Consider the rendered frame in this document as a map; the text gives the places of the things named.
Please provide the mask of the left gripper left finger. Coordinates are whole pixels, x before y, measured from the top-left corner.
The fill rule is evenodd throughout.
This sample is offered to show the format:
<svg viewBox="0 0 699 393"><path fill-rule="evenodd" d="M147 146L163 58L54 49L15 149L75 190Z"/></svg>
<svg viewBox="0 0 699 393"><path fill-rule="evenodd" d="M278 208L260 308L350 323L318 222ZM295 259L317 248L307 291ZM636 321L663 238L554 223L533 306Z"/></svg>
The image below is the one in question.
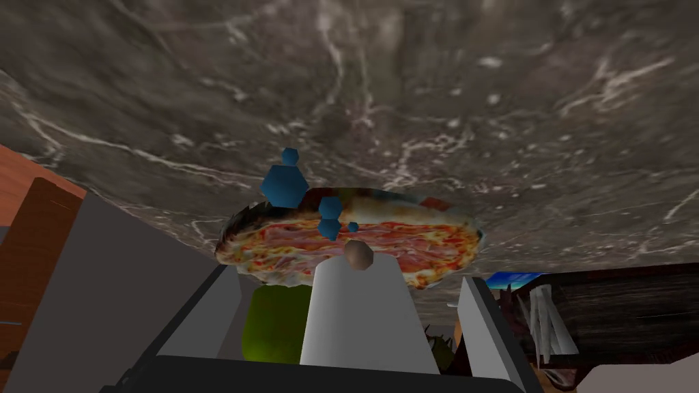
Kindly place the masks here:
<svg viewBox="0 0 699 393"><path fill-rule="evenodd" d="M237 312L238 271L217 265L148 347L148 354L215 358Z"/></svg>

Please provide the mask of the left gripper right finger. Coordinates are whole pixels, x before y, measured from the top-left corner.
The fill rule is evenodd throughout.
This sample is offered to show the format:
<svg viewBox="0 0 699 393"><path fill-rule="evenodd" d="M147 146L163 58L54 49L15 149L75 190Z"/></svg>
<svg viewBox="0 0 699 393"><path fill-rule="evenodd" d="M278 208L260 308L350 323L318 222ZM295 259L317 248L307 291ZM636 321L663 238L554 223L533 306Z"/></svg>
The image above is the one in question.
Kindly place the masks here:
<svg viewBox="0 0 699 393"><path fill-rule="evenodd" d="M462 280L457 313L474 377L508 381L515 393L544 393L484 280Z"/></svg>

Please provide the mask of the green apple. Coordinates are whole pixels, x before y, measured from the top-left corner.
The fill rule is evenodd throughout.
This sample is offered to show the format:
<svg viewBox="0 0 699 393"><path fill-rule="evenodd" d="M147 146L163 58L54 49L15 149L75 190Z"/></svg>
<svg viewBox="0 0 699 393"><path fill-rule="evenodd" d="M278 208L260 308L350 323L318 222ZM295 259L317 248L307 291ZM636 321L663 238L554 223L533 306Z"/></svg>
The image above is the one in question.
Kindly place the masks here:
<svg viewBox="0 0 699 393"><path fill-rule="evenodd" d="M264 285L253 292L242 333L244 360L300 363L311 290Z"/></svg>

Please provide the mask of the round ham and cheese pizza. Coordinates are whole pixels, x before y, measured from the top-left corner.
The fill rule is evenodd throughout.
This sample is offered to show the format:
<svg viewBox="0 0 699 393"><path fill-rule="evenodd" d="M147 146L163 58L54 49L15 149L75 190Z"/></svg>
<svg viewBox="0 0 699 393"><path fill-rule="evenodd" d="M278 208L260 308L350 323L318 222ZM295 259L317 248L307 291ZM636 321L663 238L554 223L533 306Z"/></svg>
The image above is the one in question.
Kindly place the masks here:
<svg viewBox="0 0 699 393"><path fill-rule="evenodd" d="M312 285L316 267L351 239L399 263L408 285L426 289L471 264L483 232L460 207L373 188L312 188L295 209L264 201L223 228L215 258L267 285Z"/></svg>

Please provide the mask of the white bottle with brown cap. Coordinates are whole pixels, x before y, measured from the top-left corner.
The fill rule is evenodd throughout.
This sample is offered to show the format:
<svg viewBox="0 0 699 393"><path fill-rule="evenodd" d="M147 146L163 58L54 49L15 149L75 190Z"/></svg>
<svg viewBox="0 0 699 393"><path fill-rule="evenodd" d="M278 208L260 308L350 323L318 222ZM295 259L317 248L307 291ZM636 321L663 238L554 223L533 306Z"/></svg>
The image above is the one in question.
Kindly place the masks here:
<svg viewBox="0 0 699 393"><path fill-rule="evenodd" d="M395 257L350 240L317 266L300 363L440 372Z"/></svg>

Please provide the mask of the dark wooden furniture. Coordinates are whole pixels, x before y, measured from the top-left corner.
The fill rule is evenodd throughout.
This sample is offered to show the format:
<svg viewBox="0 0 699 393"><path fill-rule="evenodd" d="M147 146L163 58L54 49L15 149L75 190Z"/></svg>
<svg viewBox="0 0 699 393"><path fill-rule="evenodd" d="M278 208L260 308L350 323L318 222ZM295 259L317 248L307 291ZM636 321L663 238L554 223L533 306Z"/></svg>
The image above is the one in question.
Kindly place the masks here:
<svg viewBox="0 0 699 393"><path fill-rule="evenodd" d="M596 366L671 364L699 353L699 263L544 274L498 292L527 359L551 384L571 392ZM550 320L574 344L545 353L533 325Z"/></svg>

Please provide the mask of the blue faceted object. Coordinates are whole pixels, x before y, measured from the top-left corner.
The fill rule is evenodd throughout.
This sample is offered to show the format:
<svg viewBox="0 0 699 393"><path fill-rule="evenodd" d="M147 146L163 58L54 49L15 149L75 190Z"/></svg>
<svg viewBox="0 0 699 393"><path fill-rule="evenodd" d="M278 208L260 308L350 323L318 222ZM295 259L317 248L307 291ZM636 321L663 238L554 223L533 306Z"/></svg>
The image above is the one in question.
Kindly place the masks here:
<svg viewBox="0 0 699 393"><path fill-rule="evenodd" d="M270 167L260 190L274 207L296 209L303 203L310 203L315 199L317 212L320 214L317 226L319 233L330 241L337 240L342 227L339 218L343 212L343 204L336 195L307 196L310 187L298 167L299 159L297 149L286 147L281 153L282 163Z"/></svg>

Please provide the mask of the brown wooden cabinet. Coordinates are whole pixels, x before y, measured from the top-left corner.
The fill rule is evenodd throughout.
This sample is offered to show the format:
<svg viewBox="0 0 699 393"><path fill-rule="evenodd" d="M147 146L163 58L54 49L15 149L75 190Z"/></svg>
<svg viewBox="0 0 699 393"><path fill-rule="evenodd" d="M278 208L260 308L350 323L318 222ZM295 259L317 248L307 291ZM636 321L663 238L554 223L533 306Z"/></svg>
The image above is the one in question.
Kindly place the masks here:
<svg viewBox="0 0 699 393"><path fill-rule="evenodd" d="M19 351L82 199L37 177L0 244L0 358Z"/></svg>

